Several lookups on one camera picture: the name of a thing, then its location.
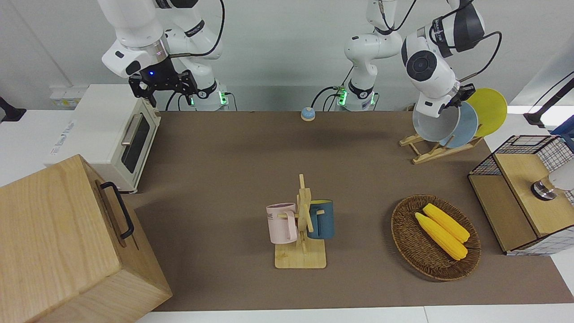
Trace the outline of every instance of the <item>blue mug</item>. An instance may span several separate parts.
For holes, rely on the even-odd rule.
[[[309,208],[313,232],[307,229],[307,236],[311,239],[331,239],[335,235],[335,219],[333,217],[333,201],[330,199],[316,199],[311,201]]]

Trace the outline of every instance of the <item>oven window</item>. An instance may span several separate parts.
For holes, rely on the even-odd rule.
[[[122,155],[122,163],[126,166],[130,173],[134,173],[135,165],[138,163],[139,156],[145,144],[145,140],[149,133],[149,123],[145,116],[139,123],[138,130],[135,133],[135,138],[130,146],[126,146]]]

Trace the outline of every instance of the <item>plate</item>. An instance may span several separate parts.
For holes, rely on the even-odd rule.
[[[464,243],[468,254],[459,261],[451,258],[418,224],[415,212],[428,203],[445,211],[470,233]],[[470,220],[449,202],[433,195],[414,195],[402,200],[391,216],[391,233],[402,257],[417,271],[439,281],[470,275],[480,260],[480,240]]]
[[[460,112],[456,107],[443,109],[438,118],[413,112],[414,130],[426,141],[438,142],[448,137],[459,123]]]
[[[475,135],[477,137],[495,132],[506,120],[508,104],[504,96],[494,89],[477,89],[466,102],[474,108],[481,124]]]
[[[472,140],[478,128],[478,116],[470,104],[463,102],[459,110],[460,118],[455,130],[440,141],[440,144],[447,148],[457,148],[466,145]],[[448,143],[451,136],[454,136],[454,138]]]

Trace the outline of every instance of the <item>yellow plate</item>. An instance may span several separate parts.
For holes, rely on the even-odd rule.
[[[474,108],[478,115],[478,123],[482,125],[476,132],[476,137],[495,132],[506,120],[506,99],[494,89],[477,89],[466,102]]]

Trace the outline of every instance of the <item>corn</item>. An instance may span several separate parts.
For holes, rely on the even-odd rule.
[[[448,233],[452,234],[461,243],[465,243],[470,238],[470,233],[463,228],[458,222],[455,221],[447,213],[444,213],[441,209],[436,207],[434,204],[428,203],[423,209],[425,214],[433,219],[436,223],[442,226]]]
[[[443,227],[434,222],[431,218],[416,212],[414,216],[418,224],[443,250],[445,250],[454,260],[460,260],[466,257],[468,250],[462,243],[448,233]]]

